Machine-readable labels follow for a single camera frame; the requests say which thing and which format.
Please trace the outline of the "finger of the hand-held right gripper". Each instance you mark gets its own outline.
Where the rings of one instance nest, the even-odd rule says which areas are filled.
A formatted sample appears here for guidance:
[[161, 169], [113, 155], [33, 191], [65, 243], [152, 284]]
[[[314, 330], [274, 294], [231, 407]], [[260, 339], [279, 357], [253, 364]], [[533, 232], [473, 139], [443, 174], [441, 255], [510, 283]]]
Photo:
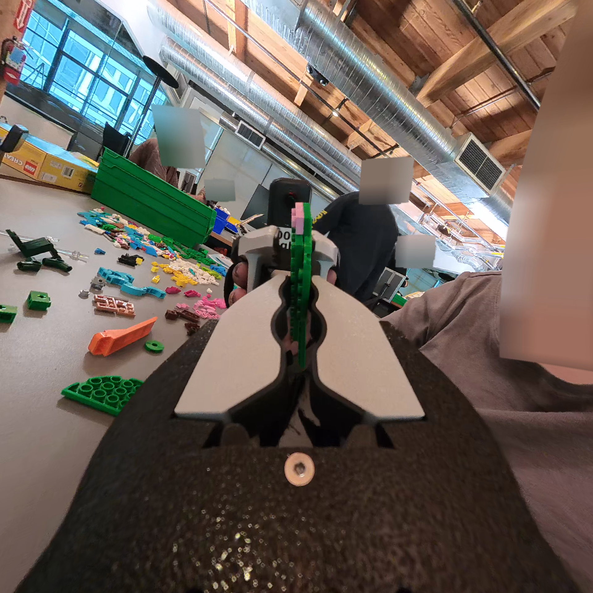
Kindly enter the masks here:
[[248, 275], [246, 291], [250, 292], [260, 285], [263, 269], [271, 269], [276, 259], [279, 228], [265, 226], [238, 237], [233, 242], [232, 261], [234, 264], [246, 262]]
[[313, 233], [313, 275], [327, 279], [331, 269], [337, 266], [339, 250], [325, 235]]

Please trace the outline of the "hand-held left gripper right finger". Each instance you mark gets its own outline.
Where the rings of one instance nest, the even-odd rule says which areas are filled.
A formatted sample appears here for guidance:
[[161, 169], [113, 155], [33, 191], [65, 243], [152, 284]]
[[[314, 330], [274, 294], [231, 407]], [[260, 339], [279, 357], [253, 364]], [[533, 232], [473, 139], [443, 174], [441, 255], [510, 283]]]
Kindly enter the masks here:
[[380, 320], [361, 302], [313, 278], [313, 318], [322, 335], [313, 354], [313, 409], [337, 424], [425, 417]]

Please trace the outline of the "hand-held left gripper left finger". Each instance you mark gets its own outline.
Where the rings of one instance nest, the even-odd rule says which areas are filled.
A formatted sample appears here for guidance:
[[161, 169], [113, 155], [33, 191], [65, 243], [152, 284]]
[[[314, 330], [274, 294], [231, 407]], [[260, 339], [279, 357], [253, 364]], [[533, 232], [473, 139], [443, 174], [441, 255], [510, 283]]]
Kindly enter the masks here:
[[278, 423], [290, 408], [285, 290], [275, 275], [218, 320], [176, 404], [182, 419], [237, 424]]

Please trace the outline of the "green lego plate assembly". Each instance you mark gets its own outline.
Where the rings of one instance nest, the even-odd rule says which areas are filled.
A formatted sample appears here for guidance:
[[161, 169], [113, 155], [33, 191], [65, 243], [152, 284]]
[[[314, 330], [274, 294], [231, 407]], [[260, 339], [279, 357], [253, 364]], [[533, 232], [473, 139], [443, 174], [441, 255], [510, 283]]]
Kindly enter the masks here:
[[290, 338], [297, 344], [299, 370], [306, 367], [307, 320], [312, 278], [313, 223], [309, 203], [297, 202], [291, 217]]

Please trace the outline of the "green half-round lego plate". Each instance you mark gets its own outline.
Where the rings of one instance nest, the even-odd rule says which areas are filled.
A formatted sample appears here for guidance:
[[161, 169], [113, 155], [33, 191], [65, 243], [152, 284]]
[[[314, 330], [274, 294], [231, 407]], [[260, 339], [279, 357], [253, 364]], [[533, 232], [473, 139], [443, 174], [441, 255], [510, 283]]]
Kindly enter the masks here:
[[92, 409], [117, 416], [144, 384], [136, 378], [100, 375], [65, 387], [61, 395]]

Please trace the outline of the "cluster of pink lego pieces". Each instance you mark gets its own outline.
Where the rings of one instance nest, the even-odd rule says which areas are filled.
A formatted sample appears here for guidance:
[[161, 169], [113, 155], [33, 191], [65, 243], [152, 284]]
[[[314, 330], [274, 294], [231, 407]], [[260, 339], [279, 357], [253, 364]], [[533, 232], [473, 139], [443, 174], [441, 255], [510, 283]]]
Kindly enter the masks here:
[[202, 298], [193, 304], [192, 309], [203, 320], [218, 320], [227, 307], [223, 299]]

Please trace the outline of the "cluster of brown lego pieces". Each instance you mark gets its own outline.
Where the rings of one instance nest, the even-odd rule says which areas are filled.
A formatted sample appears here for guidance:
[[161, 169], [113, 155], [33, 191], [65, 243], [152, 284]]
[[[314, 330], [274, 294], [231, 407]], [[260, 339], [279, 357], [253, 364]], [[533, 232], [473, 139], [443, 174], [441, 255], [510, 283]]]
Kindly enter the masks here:
[[167, 309], [164, 315], [168, 321], [184, 320], [187, 336], [194, 335], [200, 329], [200, 317], [187, 308]]

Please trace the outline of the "pile of assorted lego pieces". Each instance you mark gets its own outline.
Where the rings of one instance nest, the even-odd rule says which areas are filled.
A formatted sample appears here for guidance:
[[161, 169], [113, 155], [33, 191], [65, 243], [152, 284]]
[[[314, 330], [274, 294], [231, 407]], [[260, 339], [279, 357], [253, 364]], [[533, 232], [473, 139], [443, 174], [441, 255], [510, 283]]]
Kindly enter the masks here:
[[92, 233], [108, 240], [118, 251], [137, 254], [149, 263], [153, 283], [167, 274], [177, 288], [187, 285], [218, 285], [225, 271], [216, 263], [214, 256], [204, 248], [193, 249], [169, 237], [160, 237], [149, 232], [121, 215], [96, 208], [77, 213], [79, 223]]

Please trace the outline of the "orange lego brick separator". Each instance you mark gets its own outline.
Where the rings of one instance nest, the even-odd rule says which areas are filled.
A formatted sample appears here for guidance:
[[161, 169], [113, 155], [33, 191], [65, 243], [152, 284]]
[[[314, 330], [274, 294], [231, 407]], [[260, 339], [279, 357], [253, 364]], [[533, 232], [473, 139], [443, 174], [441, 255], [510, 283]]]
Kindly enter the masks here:
[[157, 319], [158, 317], [152, 317], [127, 329], [106, 330], [96, 333], [88, 345], [88, 351], [94, 356], [110, 356], [147, 337]]

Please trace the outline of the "dark green lego assembly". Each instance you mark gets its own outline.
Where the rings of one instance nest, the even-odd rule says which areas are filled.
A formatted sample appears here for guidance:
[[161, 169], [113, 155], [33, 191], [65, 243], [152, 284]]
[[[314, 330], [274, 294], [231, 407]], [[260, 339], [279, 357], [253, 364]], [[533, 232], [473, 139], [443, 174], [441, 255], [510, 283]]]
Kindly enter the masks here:
[[33, 257], [46, 253], [50, 253], [53, 258], [60, 257], [54, 243], [46, 237], [24, 241], [10, 229], [6, 229], [5, 234], [11, 238], [20, 253], [25, 257]]

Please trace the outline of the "person's right hand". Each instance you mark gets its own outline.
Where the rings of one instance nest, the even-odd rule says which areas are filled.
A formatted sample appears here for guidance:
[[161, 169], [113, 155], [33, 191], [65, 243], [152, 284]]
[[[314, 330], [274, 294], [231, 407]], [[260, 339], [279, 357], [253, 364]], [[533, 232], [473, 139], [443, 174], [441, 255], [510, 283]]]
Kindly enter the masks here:
[[248, 263], [241, 261], [233, 269], [233, 290], [229, 294], [228, 304], [232, 306], [247, 294]]

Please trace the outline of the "blue storage bins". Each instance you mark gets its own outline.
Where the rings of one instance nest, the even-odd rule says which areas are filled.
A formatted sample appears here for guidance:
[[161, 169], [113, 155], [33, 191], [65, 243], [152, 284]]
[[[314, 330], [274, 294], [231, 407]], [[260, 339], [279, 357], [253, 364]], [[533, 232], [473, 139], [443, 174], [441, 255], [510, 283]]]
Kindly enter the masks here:
[[220, 208], [218, 206], [214, 207], [214, 212], [216, 213], [217, 217], [215, 219], [211, 234], [216, 233], [220, 235], [224, 230], [228, 230], [234, 234], [240, 233], [240, 220], [232, 217], [226, 209]]

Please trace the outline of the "grey monitor on stand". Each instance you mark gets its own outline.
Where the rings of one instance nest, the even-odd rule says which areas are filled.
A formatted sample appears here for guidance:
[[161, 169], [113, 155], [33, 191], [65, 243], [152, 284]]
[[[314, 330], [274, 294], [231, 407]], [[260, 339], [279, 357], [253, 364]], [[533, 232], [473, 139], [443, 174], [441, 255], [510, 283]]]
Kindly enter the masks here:
[[384, 302], [391, 303], [407, 283], [407, 269], [385, 267], [374, 289], [374, 295]]

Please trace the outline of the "small white vent grille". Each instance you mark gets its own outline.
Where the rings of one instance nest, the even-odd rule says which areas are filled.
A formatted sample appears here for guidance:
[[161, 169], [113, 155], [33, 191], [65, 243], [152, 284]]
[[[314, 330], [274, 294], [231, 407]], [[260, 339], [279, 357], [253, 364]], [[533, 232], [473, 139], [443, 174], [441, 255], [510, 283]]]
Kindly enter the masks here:
[[237, 123], [234, 134], [254, 147], [256, 150], [261, 150], [263, 144], [266, 141], [266, 137], [262, 133], [242, 120]]

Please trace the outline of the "stack of green plastic bins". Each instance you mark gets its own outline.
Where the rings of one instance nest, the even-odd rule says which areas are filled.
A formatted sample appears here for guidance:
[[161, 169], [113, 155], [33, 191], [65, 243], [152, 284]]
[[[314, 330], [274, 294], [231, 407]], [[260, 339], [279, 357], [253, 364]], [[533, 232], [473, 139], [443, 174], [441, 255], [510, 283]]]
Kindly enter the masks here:
[[109, 149], [102, 154], [91, 196], [186, 247], [204, 243], [217, 217], [212, 208]]

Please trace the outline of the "black floor lamp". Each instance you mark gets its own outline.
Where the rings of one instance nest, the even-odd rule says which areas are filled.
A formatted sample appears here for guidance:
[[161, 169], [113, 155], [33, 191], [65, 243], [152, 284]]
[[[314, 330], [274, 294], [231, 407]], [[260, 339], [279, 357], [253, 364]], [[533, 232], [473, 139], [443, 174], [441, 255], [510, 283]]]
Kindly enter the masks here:
[[170, 88], [172, 88], [174, 90], [179, 88], [179, 82], [176, 80], [176, 78], [174, 78], [174, 76], [172, 76], [172, 74], [170, 74], [169, 71], [167, 71], [166, 68], [163, 67], [159, 62], [152, 59], [148, 55], [143, 55], [142, 61], [143, 61], [144, 65], [148, 68], [148, 70], [154, 75], [155, 79], [154, 79], [154, 83], [152, 85], [151, 91], [149, 92], [148, 99], [146, 100], [145, 105], [142, 109], [142, 112], [139, 116], [139, 120], [137, 121], [137, 124], [134, 127], [132, 136], [130, 137], [128, 145], [124, 151], [123, 156], [125, 158], [128, 158], [132, 151], [135, 140], [136, 140], [138, 133], [144, 123], [146, 115], [148, 114], [148, 110], [151, 107], [154, 96], [155, 96], [159, 86], [161, 85], [161, 83], [163, 82], [165, 85], [169, 86]]

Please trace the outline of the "person's torso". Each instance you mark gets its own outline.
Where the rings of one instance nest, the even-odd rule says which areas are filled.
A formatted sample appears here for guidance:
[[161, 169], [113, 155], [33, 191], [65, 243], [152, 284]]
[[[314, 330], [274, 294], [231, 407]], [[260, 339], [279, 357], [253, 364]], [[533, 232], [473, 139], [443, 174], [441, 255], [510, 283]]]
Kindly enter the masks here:
[[486, 421], [540, 531], [580, 589], [592, 592], [592, 371], [460, 342], [413, 343]]

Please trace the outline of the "large glass window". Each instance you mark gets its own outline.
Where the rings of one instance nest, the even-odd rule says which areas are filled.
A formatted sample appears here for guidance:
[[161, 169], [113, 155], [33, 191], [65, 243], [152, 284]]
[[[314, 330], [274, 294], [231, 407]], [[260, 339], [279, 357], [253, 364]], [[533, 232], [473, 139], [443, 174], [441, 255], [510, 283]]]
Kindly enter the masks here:
[[151, 137], [146, 105], [167, 103], [152, 93], [149, 72], [123, 22], [97, 1], [36, 1], [24, 32], [26, 63], [12, 98], [65, 124], [92, 143], [109, 124], [135, 144]]

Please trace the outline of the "black charger case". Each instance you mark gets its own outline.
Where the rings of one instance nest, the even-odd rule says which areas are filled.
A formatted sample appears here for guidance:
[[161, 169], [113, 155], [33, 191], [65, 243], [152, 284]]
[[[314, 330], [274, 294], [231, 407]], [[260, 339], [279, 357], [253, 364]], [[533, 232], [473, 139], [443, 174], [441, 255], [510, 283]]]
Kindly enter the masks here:
[[28, 136], [29, 131], [24, 126], [20, 124], [15, 124], [11, 126], [6, 137], [1, 143], [1, 152], [11, 153], [18, 151], [22, 147]]

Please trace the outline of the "red fire extinguisher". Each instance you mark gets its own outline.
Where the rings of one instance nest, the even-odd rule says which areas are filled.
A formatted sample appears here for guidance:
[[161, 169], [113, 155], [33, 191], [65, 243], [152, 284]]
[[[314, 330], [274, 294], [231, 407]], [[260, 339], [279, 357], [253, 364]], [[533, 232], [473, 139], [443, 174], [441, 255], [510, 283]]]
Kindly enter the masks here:
[[16, 36], [6, 38], [1, 46], [1, 78], [18, 85], [26, 62], [26, 45]]

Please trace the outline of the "narrow silver air duct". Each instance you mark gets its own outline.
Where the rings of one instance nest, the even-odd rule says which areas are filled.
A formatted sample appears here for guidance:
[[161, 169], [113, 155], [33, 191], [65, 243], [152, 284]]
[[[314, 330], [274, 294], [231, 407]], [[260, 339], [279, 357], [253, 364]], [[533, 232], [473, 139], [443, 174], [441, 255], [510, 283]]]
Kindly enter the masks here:
[[295, 136], [275, 117], [269, 116], [260, 107], [253, 104], [231, 84], [225, 82], [220, 76], [200, 63], [197, 58], [191, 56], [181, 45], [166, 37], [162, 42], [159, 54], [167, 63], [187, 75], [201, 90], [223, 103], [225, 107], [235, 112], [265, 137], [292, 153], [296, 159], [315, 169], [328, 182], [344, 192], [359, 189], [358, 184], [352, 178], [342, 173], [319, 150]]

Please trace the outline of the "large silver air duct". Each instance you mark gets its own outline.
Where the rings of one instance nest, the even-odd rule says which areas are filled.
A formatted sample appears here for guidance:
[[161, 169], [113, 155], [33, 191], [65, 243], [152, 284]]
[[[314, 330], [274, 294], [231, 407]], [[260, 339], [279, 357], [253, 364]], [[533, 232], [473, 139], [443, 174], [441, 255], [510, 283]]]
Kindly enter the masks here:
[[[247, 1], [271, 29], [360, 108], [474, 215], [506, 237], [512, 199], [500, 186], [489, 195], [454, 163], [456, 140], [404, 83], [320, 1]], [[148, 1], [152, 24], [239, 93], [325, 152], [352, 179], [360, 161], [216, 43], [167, 1]]]

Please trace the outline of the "white duct vent grille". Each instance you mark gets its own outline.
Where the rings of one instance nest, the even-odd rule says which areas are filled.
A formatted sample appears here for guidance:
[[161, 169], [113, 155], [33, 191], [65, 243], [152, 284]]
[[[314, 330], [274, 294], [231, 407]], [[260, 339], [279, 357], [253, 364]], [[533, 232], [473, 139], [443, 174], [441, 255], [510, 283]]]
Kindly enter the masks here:
[[492, 156], [475, 135], [468, 132], [455, 138], [454, 163], [489, 195], [499, 187], [507, 169]]

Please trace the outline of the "wooden post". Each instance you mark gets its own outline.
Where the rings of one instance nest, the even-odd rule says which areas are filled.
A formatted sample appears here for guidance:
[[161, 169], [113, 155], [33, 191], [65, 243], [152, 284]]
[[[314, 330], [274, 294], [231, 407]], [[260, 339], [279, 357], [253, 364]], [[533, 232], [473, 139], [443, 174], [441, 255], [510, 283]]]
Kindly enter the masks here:
[[14, 14], [19, 1], [1, 1], [1, 43], [4, 39], [16, 36], [22, 41], [23, 34], [15, 30], [13, 26]]

